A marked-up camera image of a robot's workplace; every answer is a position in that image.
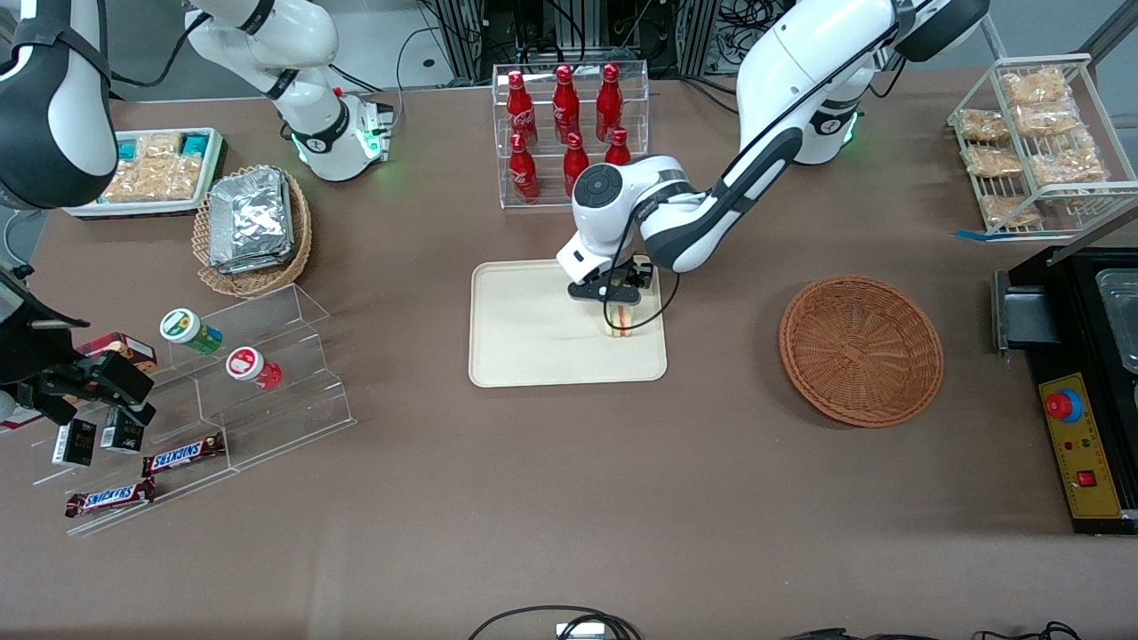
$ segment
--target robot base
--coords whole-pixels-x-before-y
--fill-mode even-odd
[[[377,162],[386,162],[391,147],[394,109],[361,100],[355,96],[343,96],[340,100],[348,107],[349,124],[332,143],[329,151],[316,154],[307,150],[292,137],[292,143],[312,172],[329,182],[343,182],[363,173]]]

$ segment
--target brown tabletop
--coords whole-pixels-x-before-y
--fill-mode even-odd
[[[208,125],[228,170],[272,163],[312,204],[300,285],[360,424],[86,539],[30,486],[36,424],[0,438],[0,626],[22,638],[465,638],[543,602],[625,616],[651,640],[767,639],[843,625],[963,639],[1073,624],[1133,638],[1132,540],[1077,538],[1022,356],[989,346],[988,277],[1039,246],[979,224],[943,118],[972,72],[913,72],[869,98],[827,166],[791,170],[684,279],[654,383],[481,389],[467,377],[470,274],[552,257],[566,212],[504,213],[485,90],[409,93],[393,161],[341,184],[306,172],[266,100],[125,104],[118,129]],[[653,84],[652,149],[709,186],[734,116]],[[174,306],[233,301],[198,281],[190,220],[53,213],[34,286],[157,343]],[[847,429],[793,389],[786,303],[835,273],[891,282],[945,347],[917,419]],[[487,638],[550,638],[564,616]]]

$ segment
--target wicker basket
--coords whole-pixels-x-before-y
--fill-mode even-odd
[[[247,166],[231,175],[244,175],[254,169],[256,167]],[[193,247],[193,256],[205,265],[198,271],[198,277],[213,290],[244,298],[257,297],[292,282],[304,271],[304,265],[308,262],[308,254],[312,252],[312,215],[308,213],[308,200],[304,199],[304,194],[296,179],[288,173],[284,175],[288,179],[292,208],[292,235],[296,241],[296,255],[288,264],[233,276],[218,273],[216,269],[209,266],[209,198],[207,197],[198,207],[198,213],[193,216],[191,246]]]
[[[891,427],[923,411],[945,370],[937,329],[908,296],[861,276],[835,276],[794,296],[778,327],[794,387],[857,427]]]

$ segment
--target snickers bar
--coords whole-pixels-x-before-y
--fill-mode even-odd
[[[173,469],[200,458],[209,458],[225,452],[225,436],[221,432],[192,442],[184,446],[179,446],[172,451],[159,453],[154,458],[142,459],[142,477],[148,478],[157,473]]]
[[[86,516],[99,509],[116,509],[132,502],[150,502],[154,500],[154,478],[147,478],[138,484],[129,484],[99,493],[76,493],[67,500],[68,518]]]

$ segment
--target red bottle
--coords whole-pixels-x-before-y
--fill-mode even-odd
[[[537,143],[537,121],[534,118],[534,100],[526,91],[526,80],[521,69],[506,74],[510,82],[510,98],[505,110],[510,112],[510,126],[514,133],[521,133],[529,145]]]
[[[604,65],[601,72],[601,90],[596,92],[596,139],[608,142],[612,137],[612,130],[620,126],[620,109],[625,99],[620,95],[620,85],[617,79],[620,77],[620,67],[612,63]]]
[[[566,170],[566,195],[572,198],[572,186],[577,183],[577,177],[588,169],[588,155],[585,154],[585,137],[580,134],[580,131],[570,131],[568,141],[569,148],[566,149],[563,166]]]
[[[526,150],[526,139],[521,133],[510,137],[510,175],[513,178],[513,188],[526,198],[526,204],[537,203],[537,196],[542,194],[537,186],[537,165],[534,164],[534,156]]]
[[[628,153],[628,130],[617,126],[612,130],[612,145],[604,153],[604,162],[609,164],[628,164],[633,155]]]
[[[562,145],[569,143],[569,133],[580,129],[580,99],[572,85],[572,67],[558,65],[558,88],[553,91],[553,124]]]

